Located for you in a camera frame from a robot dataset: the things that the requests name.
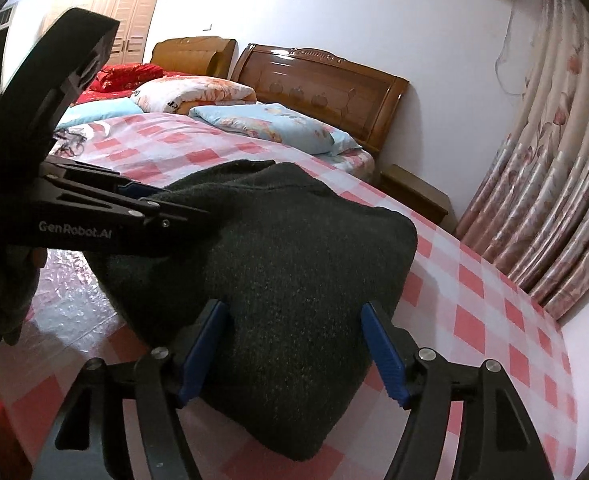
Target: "dark gray cloth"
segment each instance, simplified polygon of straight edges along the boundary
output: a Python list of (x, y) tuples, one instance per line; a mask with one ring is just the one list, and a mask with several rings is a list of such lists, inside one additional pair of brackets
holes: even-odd
[(371, 363), (360, 310), (392, 315), (417, 248), (405, 216), (339, 197), (291, 163), (241, 160), (151, 197), (209, 210), (201, 240), (165, 258), (88, 261), (114, 307), (152, 346), (209, 298), (230, 307), (202, 391), (268, 448), (311, 458)]

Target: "wooden headboard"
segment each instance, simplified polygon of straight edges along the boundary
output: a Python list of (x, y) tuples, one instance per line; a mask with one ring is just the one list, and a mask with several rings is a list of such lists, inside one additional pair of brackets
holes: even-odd
[(174, 38), (157, 43), (150, 62), (173, 72), (228, 79), (236, 45), (219, 36)]
[(315, 48), (249, 44), (231, 79), (353, 136), (377, 156), (409, 82)]

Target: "electrical wire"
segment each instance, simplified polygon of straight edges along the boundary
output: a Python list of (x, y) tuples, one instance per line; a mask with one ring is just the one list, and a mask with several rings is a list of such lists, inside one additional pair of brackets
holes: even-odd
[(510, 18), (508, 19), (508, 27), (506, 27), (506, 35), (503, 38), (503, 48), (499, 53), (499, 57), (495, 61), (495, 75), (497, 76), (497, 81), (499, 82), (499, 86), (501, 89), (508, 95), (513, 97), (518, 97), (521, 95), (521, 92), (514, 94), (513, 92), (509, 92), (506, 90), (506, 87), (503, 85), (503, 81), (501, 81), (501, 77), (499, 76), (499, 67), (500, 65), (504, 64), (508, 60), (508, 45), (510, 44), (510, 38), (512, 34), (512, 20), (515, 16), (515, 0), (512, 0), (512, 7), (510, 9)]

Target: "glove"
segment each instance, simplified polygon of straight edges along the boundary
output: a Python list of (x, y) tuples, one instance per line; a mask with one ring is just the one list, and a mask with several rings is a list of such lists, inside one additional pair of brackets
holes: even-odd
[(46, 257), (47, 251), (41, 248), (9, 246), (0, 250), (0, 341), (17, 343)]

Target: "blue gripper pad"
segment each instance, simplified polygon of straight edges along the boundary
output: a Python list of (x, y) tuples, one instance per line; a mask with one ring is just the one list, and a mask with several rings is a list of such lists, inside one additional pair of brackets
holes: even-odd
[(385, 390), (391, 399), (404, 408), (411, 395), (406, 387), (406, 368), (399, 357), (390, 335), (377, 317), (370, 303), (361, 307), (361, 327), (379, 375), (385, 384)]
[(184, 406), (201, 393), (227, 316), (228, 306), (222, 301), (217, 301), (196, 336), (190, 354), (183, 364), (183, 382), (177, 394)]
[(143, 198), (145, 196), (150, 196), (155, 193), (159, 193), (164, 191), (163, 189), (159, 189), (155, 186), (148, 186), (147, 184), (142, 184), (141, 182), (128, 182), (123, 186), (118, 186), (116, 188), (116, 192), (119, 195), (127, 196), (128, 198)]

